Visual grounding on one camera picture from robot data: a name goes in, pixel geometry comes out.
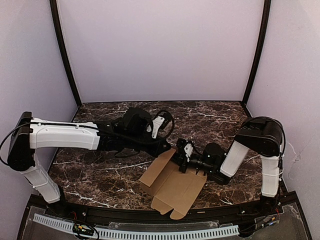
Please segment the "brown cardboard box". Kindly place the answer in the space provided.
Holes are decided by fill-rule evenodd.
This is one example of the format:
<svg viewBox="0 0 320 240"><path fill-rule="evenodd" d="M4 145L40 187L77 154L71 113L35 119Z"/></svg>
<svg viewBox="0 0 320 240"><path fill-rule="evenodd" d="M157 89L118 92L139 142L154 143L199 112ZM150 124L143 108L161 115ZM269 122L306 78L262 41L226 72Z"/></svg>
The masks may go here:
<svg viewBox="0 0 320 240"><path fill-rule="evenodd" d="M175 149L160 154L139 179L144 192L152 196L151 208L164 215L171 212L172 220L184 218L203 189L207 176L203 171L187 169L171 161Z"/></svg>

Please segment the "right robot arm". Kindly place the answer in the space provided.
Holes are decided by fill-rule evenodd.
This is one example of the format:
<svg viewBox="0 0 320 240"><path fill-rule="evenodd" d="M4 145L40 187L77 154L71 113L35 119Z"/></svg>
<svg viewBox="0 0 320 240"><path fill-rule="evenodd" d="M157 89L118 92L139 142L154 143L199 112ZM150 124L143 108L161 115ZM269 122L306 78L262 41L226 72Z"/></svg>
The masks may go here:
<svg viewBox="0 0 320 240"><path fill-rule="evenodd" d="M177 152L171 161L181 173L188 169L202 171L211 181L227 185L236 174L249 151L256 152L262 161L261 195L274 198L278 194L283 169L286 136L283 125L276 119L248 117L236 132L227 151L215 143L208 143L199 153L191 140L178 139Z"/></svg>

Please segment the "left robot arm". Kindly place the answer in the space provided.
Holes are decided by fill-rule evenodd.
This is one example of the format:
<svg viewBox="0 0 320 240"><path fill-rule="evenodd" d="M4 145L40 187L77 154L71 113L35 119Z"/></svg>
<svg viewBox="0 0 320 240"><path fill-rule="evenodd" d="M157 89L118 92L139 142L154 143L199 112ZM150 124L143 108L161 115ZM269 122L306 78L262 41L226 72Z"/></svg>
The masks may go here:
<svg viewBox="0 0 320 240"><path fill-rule="evenodd" d="M171 149L167 139L174 128L174 117L167 110L152 116L141 108L130 107L122 117L111 121L79 123L43 120L25 111L5 137L10 143L7 160L2 163L20 172L48 204L63 203L63 190L41 166L37 149L114 151L116 158L124 158L121 152L128 149L133 156L146 152L156 158Z"/></svg>

